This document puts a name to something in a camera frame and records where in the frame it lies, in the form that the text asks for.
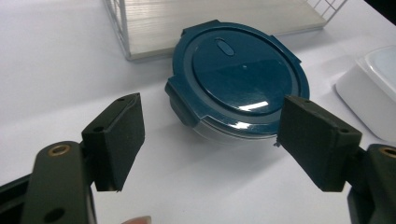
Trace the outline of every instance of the white bowl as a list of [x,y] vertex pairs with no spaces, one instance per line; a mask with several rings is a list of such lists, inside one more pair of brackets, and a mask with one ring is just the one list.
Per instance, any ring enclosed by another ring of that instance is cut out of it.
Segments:
[[375,135],[396,142],[396,46],[358,59],[335,88]]

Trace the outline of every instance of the plastic lid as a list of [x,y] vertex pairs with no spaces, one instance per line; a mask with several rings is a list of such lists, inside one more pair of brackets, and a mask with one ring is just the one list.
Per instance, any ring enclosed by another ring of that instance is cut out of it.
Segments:
[[396,102],[396,46],[367,54],[365,62],[369,77]]
[[277,132],[285,95],[309,97],[300,61],[276,38],[245,25],[211,21],[183,31],[166,92],[179,118],[233,136]]

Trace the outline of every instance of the wire grid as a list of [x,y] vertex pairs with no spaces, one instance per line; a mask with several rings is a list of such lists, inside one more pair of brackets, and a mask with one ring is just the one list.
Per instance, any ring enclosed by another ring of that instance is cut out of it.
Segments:
[[329,22],[347,0],[306,0],[306,2],[325,19],[326,22]]
[[[319,16],[329,22],[336,12],[344,5],[347,0],[303,0],[311,6]],[[125,0],[105,0],[108,12],[114,24],[116,34],[123,46],[125,57],[128,60],[132,59],[130,51],[130,39],[128,34],[128,18],[125,6]]]

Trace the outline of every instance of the white table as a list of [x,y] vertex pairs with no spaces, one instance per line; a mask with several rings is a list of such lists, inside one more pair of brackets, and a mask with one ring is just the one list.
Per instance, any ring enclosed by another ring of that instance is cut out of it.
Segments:
[[[396,45],[394,25],[349,0],[323,30],[279,40],[303,61],[314,102],[362,131],[361,147],[386,144],[334,83],[356,57]],[[170,56],[124,60],[102,1],[2,1],[0,42],[0,185],[29,174],[41,148],[81,141],[112,101],[139,91],[146,142],[122,192],[93,190],[99,223],[143,215],[153,223],[350,222],[350,186],[321,192],[275,140],[221,146],[183,126],[163,90]]]

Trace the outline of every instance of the screw hole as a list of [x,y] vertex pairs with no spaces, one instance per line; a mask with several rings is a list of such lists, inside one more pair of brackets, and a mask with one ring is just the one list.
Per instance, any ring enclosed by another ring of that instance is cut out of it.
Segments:
[[396,159],[396,149],[390,147],[381,147],[380,150],[385,155]]
[[68,152],[69,150],[70,150],[69,145],[59,145],[59,146],[52,147],[48,151],[48,153],[51,157],[55,157],[55,156],[61,156],[64,153]]
[[59,220],[61,217],[64,216],[64,209],[62,208],[55,208],[52,211],[48,212],[44,216],[44,222],[45,223],[51,223],[51,222],[56,222]]
[[93,129],[94,132],[99,133],[104,129],[104,127],[96,127]]

